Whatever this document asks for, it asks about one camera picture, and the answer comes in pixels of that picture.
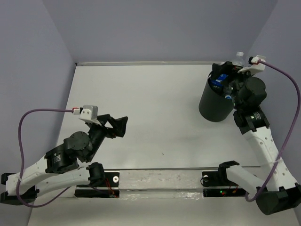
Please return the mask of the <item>blue label bottle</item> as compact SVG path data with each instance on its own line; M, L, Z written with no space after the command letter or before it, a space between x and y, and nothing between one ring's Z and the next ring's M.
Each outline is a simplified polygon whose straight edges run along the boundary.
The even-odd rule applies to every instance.
M222 82L227 78L228 76L225 74L220 75L217 79L212 80L212 77L209 78L209 85L212 88L212 90L217 93L219 96L224 97L225 99L232 99L231 97L231 91L228 86L222 85Z

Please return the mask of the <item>green white label bottle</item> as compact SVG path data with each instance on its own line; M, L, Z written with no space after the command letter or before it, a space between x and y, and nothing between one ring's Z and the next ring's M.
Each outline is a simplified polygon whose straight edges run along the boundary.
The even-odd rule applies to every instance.
M236 57L232 61L232 63L236 66L243 67L245 62L244 62L244 53L243 52L237 52Z

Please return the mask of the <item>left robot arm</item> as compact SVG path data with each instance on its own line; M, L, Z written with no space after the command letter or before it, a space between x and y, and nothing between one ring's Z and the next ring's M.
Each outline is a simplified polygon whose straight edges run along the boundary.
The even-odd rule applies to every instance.
M128 117L114 119L109 114L91 119L80 117L89 127L65 138L39 161L19 173L4 173L5 192L0 202L9 205L31 203L45 193L75 185L99 186L105 180L102 164L92 162L105 138L123 137Z

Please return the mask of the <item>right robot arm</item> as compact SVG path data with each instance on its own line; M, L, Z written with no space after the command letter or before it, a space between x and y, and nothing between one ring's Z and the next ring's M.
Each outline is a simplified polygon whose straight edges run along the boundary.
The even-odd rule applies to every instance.
M254 60L245 68L229 61L214 63L211 77L227 75L222 85L230 89L234 121L253 150L262 176L248 172L236 161L228 161L219 165L214 180L223 186L235 184L243 188L246 201L255 201L263 214L271 215L297 207L301 203L301 185L284 163L283 149L277 149L267 117L260 108L267 96L266 86L255 74L264 71L266 64L258 57Z

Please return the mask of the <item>black cylindrical bin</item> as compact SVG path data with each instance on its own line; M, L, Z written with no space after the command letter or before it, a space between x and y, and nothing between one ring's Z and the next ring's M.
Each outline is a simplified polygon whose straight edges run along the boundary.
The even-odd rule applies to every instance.
M231 99L218 94L210 82L211 73L206 80L198 109L200 114L208 121L221 122L225 120L234 109Z

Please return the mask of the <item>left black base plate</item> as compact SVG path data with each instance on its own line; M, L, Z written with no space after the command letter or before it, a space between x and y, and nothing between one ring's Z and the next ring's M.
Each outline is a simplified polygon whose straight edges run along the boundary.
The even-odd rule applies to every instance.
M119 171L106 170L106 179L100 186L76 186L74 195L77 198L119 198L119 175Z

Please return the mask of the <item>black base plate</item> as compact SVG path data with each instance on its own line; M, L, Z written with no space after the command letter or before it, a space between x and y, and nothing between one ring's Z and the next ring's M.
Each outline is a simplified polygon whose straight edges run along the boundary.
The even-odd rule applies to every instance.
M234 182L223 179L218 171L203 171L200 183L205 198L243 197L246 191Z
M76 186L74 195L77 198L119 198L119 175L119 171L106 170L106 179L100 186Z

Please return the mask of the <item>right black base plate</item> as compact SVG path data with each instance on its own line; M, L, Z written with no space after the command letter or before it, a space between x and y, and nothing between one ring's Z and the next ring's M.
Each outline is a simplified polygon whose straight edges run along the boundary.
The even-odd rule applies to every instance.
M200 183L205 198L243 197L246 191L234 182L223 179L218 171L203 171Z

